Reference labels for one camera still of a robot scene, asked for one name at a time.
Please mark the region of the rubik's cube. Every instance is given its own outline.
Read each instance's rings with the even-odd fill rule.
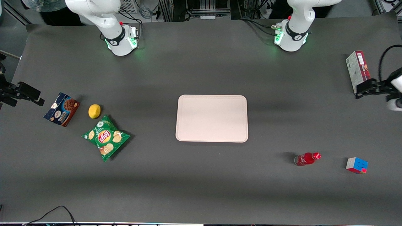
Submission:
[[[346,164],[346,169],[354,173],[366,173],[368,162],[360,158],[350,158]]]

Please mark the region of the yellow lemon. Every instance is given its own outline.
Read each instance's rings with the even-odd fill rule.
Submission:
[[[91,105],[91,107],[89,107],[88,115],[89,117],[91,117],[91,119],[99,117],[100,114],[101,114],[101,108],[99,105]]]

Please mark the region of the cookie image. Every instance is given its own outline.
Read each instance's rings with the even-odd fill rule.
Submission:
[[[66,100],[65,102],[64,102],[64,109],[65,110],[67,110],[67,111],[72,111],[72,110],[74,110],[74,107],[76,107],[77,105],[75,105],[76,104],[76,101],[74,100],[74,99],[68,99],[68,100]]]
[[[113,144],[107,144],[106,146],[103,147],[103,150],[105,151],[105,153],[109,153],[113,150],[114,146]]]
[[[115,143],[119,143],[121,141],[121,136],[120,135],[115,136],[112,141]]]
[[[90,140],[92,140],[92,138],[94,138],[94,136],[95,136],[95,132],[92,130],[91,132],[89,132],[89,134],[88,134],[88,138],[90,139]]]
[[[100,151],[100,153],[101,153],[102,155],[106,155],[106,154],[107,154],[107,152],[105,152],[104,147],[100,147],[100,148],[99,148],[99,151]]]

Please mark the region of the soda bottle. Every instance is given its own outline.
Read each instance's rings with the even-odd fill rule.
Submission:
[[[295,157],[295,164],[298,166],[305,166],[313,164],[317,159],[321,158],[321,154],[318,152],[307,152]]]

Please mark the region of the green chip bag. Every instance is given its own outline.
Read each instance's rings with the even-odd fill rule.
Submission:
[[[98,146],[102,159],[106,162],[130,138],[130,135],[117,130],[110,118],[105,115],[93,129],[82,137]]]

